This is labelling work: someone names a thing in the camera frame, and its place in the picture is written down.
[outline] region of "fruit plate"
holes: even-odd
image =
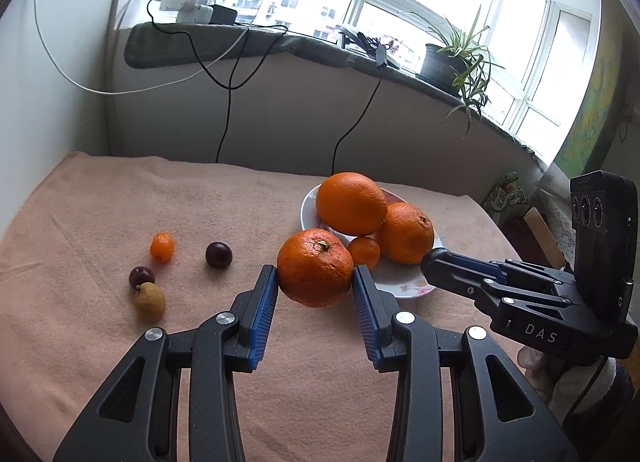
[[[340,241],[346,247],[355,237],[350,235],[343,235],[336,230],[331,229],[327,224],[320,220],[318,213],[316,213],[316,193],[318,188],[316,186],[308,194],[306,194],[305,200],[302,201],[300,207],[300,225],[302,229],[320,228],[326,229],[330,233],[336,235]],[[398,195],[392,194],[386,189],[382,189],[385,194],[387,204],[393,204],[394,202],[406,202],[402,200]],[[435,239],[433,241],[433,247],[443,247],[440,237],[435,232]],[[396,298],[417,298],[418,296],[424,296],[430,293],[435,287],[430,285],[420,272],[419,265],[402,265],[387,260],[386,258],[380,258],[380,262],[371,273],[376,287],[381,291],[386,291],[396,296]]]

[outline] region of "white glove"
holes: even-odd
[[[525,369],[525,376],[529,379],[531,386],[562,424],[569,409],[602,363],[602,359],[590,366],[573,366],[560,378],[549,368],[549,363],[553,359],[552,356],[530,347],[522,347],[518,352],[518,365]],[[615,377],[616,360],[608,358],[602,372],[574,413],[584,412],[602,400],[609,392]]]

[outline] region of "window sill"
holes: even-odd
[[[244,29],[239,26],[206,26],[197,24],[160,25],[171,31],[188,30],[198,49],[201,60],[205,63],[215,60],[222,52],[226,51],[226,49],[236,41]],[[263,56],[269,45],[273,42],[273,39],[277,36],[278,33],[273,31],[252,28],[249,32],[244,50],[242,51],[242,56],[246,58]],[[240,47],[240,45],[235,46],[225,56],[224,60],[237,58]],[[348,49],[340,49],[335,44],[319,38],[312,38],[311,36],[298,34],[284,35],[271,48],[269,54],[279,54],[281,52],[289,52],[298,58],[326,65],[327,67],[351,67],[374,78],[380,76],[380,71],[376,68],[375,61],[365,54],[360,54]],[[150,22],[139,24],[132,28],[124,49],[124,59],[129,67],[137,69],[172,67],[174,65],[196,63],[187,38],[161,33],[156,30]],[[449,107],[460,104],[459,98],[443,92],[426,81],[420,80],[414,74],[404,70],[386,67],[382,70],[382,78],[430,96]],[[515,135],[488,117],[479,118],[476,114],[474,114],[474,117],[482,124],[498,132],[498,134],[504,138],[512,141],[516,146],[524,149],[531,155],[532,159],[535,160],[542,171],[546,170],[546,165],[540,160],[536,153]]]

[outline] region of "tangerine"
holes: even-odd
[[[380,246],[369,237],[354,238],[347,246],[354,265],[366,265],[370,271],[376,268],[380,259]]]
[[[407,202],[390,204],[376,241],[388,259],[399,264],[419,264],[433,248],[433,224],[424,211]]]
[[[371,235],[385,221],[385,194],[364,175],[348,171],[336,173],[318,189],[316,212],[340,233],[357,237]]]
[[[175,240],[169,233],[158,233],[151,242],[149,253],[151,257],[161,264],[169,262],[175,251]]]
[[[276,262],[278,285],[307,307],[328,307],[351,285],[353,260],[340,239],[323,229],[308,229],[286,240]]]

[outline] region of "metal screw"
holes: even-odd
[[[408,311],[401,311],[396,314],[396,320],[405,325],[409,325],[415,321],[415,316]]]
[[[482,327],[471,327],[469,329],[469,336],[480,341],[481,339],[486,338],[486,330]]]
[[[158,327],[150,328],[145,332],[145,339],[148,341],[155,341],[162,337],[162,329]]]
[[[233,323],[235,320],[236,316],[230,312],[221,312],[216,316],[216,321],[220,323],[220,325],[229,325],[229,323]]]

